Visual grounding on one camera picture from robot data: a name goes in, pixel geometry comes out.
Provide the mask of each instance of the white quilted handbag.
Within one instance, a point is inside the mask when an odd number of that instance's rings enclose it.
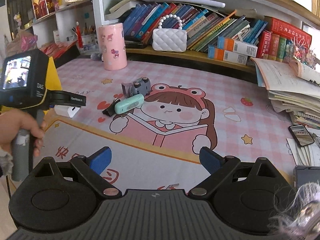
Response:
[[[163,21],[172,17],[178,20],[179,28],[162,28]],[[157,51],[184,52],[187,49],[187,32],[182,30],[181,20],[176,15],[163,16],[160,19],[158,28],[153,30],[152,39],[152,47]]]

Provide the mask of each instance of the pink tin can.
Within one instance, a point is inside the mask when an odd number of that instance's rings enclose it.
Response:
[[[106,70],[118,70],[127,65],[122,23],[99,27],[98,43]]]

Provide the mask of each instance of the metal screw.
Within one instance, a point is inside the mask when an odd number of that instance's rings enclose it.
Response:
[[[195,187],[191,190],[191,193],[195,196],[203,196],[203,195],[207,194],[207,190],[205,190],[204,188],[201,188],[201,187]]]
[[[106,196],[116,196],[119,194],[119,190],[117,188],[114,187],[110,187],[110,188],[106,188],[103,191],[104,195]]]

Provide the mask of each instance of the cartoon open book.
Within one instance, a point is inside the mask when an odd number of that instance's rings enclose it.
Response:
[[[192,153],[192,142],[197,135],[205,135],[207,124],[172,129],[166,132],[159,130],[141,118],[128,113],[128,125],[121,135],[158,147]]]

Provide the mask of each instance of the gray handle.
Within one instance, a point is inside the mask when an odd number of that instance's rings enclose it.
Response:
[[[32,114],[36,118],[39,126],[41,125],[44,112],[42,110],[34,111]],[[20,129],[11,144],[12,151],[12,180],[22,181],[33,169],[33,150],[35,138],[30,135],[30,131]]]

